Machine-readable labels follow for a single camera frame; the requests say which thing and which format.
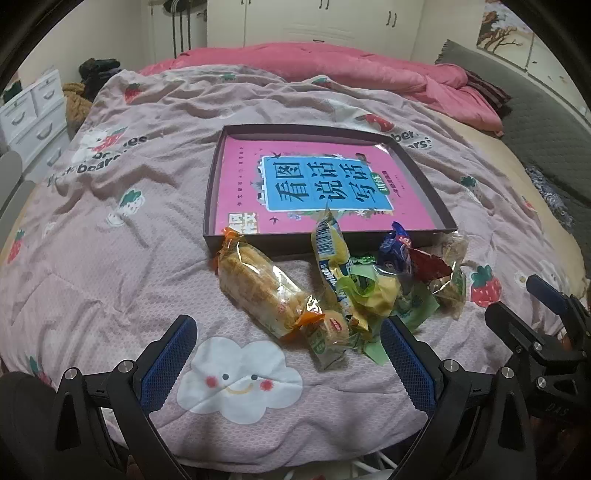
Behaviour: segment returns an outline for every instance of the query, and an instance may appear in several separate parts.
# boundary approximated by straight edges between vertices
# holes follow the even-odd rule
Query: pink comforter
[[[289,82],[317,75],[351,87],[390,90],[480,130],[500,133],[502,123],[482,95],[466,86],[463,68],[427,65],[318,43],[267,43],[245,48],[196,48],[176,60],[144,68],[151,75],[170,69],[238,64],[266,70]]]

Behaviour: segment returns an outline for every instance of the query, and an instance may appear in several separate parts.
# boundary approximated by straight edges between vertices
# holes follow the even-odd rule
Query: metal screw
[[[445,360],[443,362],[443,368],[448,372],[457,372],[460,368],[460,364],[458,364],[455,360]]]
[[[123,360],[118,366],[117,370],[119,370],[122,374],[126,374],[134,367],[134,363],[131,360]]]
[[[509,367],[501,368],[501,373],[505,378],[513,378],[515,376],[515,372]]]
[[[68,370],[66,370],[66,373],[64,374],[64,377],[66,377],[66,380],[71,380],[77,374],[78,374],[78,370],[76,370],[75,368],[69,368]]]

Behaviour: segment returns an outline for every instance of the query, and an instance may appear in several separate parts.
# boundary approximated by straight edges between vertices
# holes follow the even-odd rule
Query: red cheek
[[[273,388],[273,382],[269,379],[263,380],[261,382],[260,388],[263,392],[268,392],[269,390],[271,390]]]
[[[217,378],[216,377],[207,377],[205,379],[205,384],[209,388],[216,388],[217,387]]]

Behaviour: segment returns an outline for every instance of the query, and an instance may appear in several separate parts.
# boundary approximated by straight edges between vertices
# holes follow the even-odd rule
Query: bedspread
[[[419,103],[323,77],[333,84],[326,89],[318,79],[287,83],[237,66],[111,78],[37,187],[2,267],[7,366],[57,387],[73,365],[91,374],[136,358],[187,314],[199,328],[196,348],[151,414],[183,462],[264,472],[353,458],[422,427],[426,417],[391,364],[348,352],[321,371],[305,343],[281,349],[220,291],[202,231],[209,168],[226,124],[365,129],[407,149],[470,241],[461,317],[436,313],[417,333],[440,358],[473,371],[501,367],[509,350],[484,322],[485,307],[499,299],[534,328],[558,331],[560,321],[524,279],[539,273],[557,288],[568,285],[536,212],[507,177]],[[312,257],[278,265],[318,292]],[[105,417],[122,442],[112,412]]]
[[[463,68],[427,65],[317,43],[266,43],[244,48],[195,48],[176,60],[144,68],[149,75],[167,69],[208,65],[246,65],[275,73],[288,82],[327,75],[347,86],[390,90],[479,130],[501,132],[501,119],[482,95],[466,86]]]

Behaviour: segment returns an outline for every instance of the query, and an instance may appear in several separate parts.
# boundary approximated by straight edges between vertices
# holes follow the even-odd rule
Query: blue gripper pad
[[[146,416],[163,407],[196,343],[197,324],[191,317],[185,316],[182,324],[142,378],[139,404]]]
[[[382,322],[380,337],[414,407],[430,417],[436,406],[433,379],[391,319]]]
[[[556,315],[564,315],[567,310],[566,299],[552,285],[542,280],[538,275],[531,275],[525,283],[527,291],[546,305]]]

